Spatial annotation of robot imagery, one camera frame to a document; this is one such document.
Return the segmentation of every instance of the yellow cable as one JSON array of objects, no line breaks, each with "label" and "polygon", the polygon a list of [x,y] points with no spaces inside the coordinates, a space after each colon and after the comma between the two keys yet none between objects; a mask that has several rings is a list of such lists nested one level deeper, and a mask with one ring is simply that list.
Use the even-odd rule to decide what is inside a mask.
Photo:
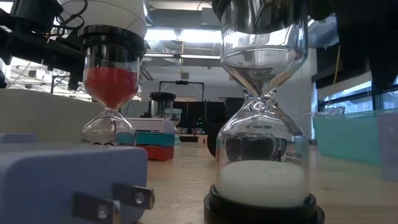
[{"label": "yellow cable", "polygon": [[[338,64],[340,62],[340,45],[338,46],[338,52],[337,52],[337,62],[336,62],[336,70],[335,70],[335,78],[333,80],[333,86],[332,86],[332,92],[333,92],[333,87],[335,87],[336,80],[337,80],[337,72],[338,72]],[[332,94],[329,95],[329,102],[327,104],[327,107],[325,109],[329,108],[330,100],[331,100]]]}]

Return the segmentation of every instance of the wire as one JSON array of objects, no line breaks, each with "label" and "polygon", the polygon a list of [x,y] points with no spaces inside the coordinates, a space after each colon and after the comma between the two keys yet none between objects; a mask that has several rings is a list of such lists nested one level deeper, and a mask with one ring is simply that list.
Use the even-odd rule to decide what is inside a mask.
[{"label": "wire", "polygon": [[27,68],[29,68],[30,63],[31,63],[31,62],[29,62],[29,63],[26,65],[25,69],[24,69],[24,70],[21,72],[21,74],[19,74],[19,76],[10,84],[10,86],[12,86],[13,84],[15,84],[15,82],[18,81],[18,79],[19,79],[21,76],[23,76],[23,74],[25,73],[25,71],[27,70]]},{"label": "wire", "polygon": [[[336,81],[337,81],[337,72],[338,72],[338,64],[339,64],[339,62],[340,62],[340,44],[338,46],[338,52],[337,52],[337,62],[336,62],[335,78],[333,79],[333,87],[335,87],[335,84],[336,84]],[[326,109],[329,108],[331,96],[332,96],[332,93],[329,96],[329,102],[327,104],[327,107],[325,107]]]},{"label": "wire", "polygon": [[198,5],[198,7],[197,7],[197,10],[199,10],[199,7],[200,7],[200,5],[203,3],[203,2],[205,2],[205,3],[207,3],[207,4],[209,4],[210,6],[211,6],[211,3],[210,2],[208,2],[208,1],[200,1],[199,2],[199,5]]},{"label": "wire", "polygon": [[[87,7],[88,7],[88,1],[87,0],[83,0],[83,1],[85,2],[85,5],[83,6],[83,9],[81,9],[76,14],[70,15],[70,17],[68,19],[66,19],[66,20],[61,16],[61,14],[56,12],[55,13],[56,20],[57,20],[57,22],[60,25],[53,25],[52,27],[57,29],[57,32],[55,34],[42,34],[42,35],[47,36],[47,37],[54,37],[54,36],[61,37],[61,36],[65,35],[66,30],[78,30],[78,29],[81,29],[85,25],[85,20],[84,20],[84,18],[81,15],[87,10]],[[71,22],[72,20],[77,19],[77,18],[81,19],[81,24],[80,25],[78,25],[76,27],[67,26],[67,24],[69,22]]]}]

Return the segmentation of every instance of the table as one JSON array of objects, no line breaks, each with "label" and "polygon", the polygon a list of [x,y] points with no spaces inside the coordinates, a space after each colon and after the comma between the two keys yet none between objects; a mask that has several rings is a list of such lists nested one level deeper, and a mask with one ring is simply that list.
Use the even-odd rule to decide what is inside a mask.
[{"label": "table", "polygon": [[[379,166],[322,157],[311,149],[310,176],[310,191],[325,211],[325,223],[398,223],[398,183],[383,181]],[[171,161],[149,161],[155,206],[139,223],[205,223],[203,198],[214,178],[215,159],[197,143],[176,146]]]}]

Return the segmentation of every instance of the metal prong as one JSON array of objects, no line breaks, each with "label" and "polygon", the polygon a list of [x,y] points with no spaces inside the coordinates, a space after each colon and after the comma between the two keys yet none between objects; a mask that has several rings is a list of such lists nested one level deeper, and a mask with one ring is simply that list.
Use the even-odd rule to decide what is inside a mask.
[{"label": "metal prong", "polygon": [[119,200],[122,205],[148,210],[154,207],[155,193],[152,188],[113,184],[112,193],[113,200]]},{"label": "metal prong", "polygon": [[75,193],[72,215],[101,224],[120,224],[120,202]]}]

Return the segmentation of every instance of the red tray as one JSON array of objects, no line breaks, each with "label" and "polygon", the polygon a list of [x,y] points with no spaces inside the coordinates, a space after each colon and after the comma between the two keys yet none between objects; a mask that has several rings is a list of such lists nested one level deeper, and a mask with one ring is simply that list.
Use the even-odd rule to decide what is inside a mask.
[{"label": "red tray", "polygon": [[174,157],[174,147],[160,147],[160,146],[140,146],[143,147],[148,153],[149,160],[156,160],[156,161],[167,161],[169,159],[173,159]]}]

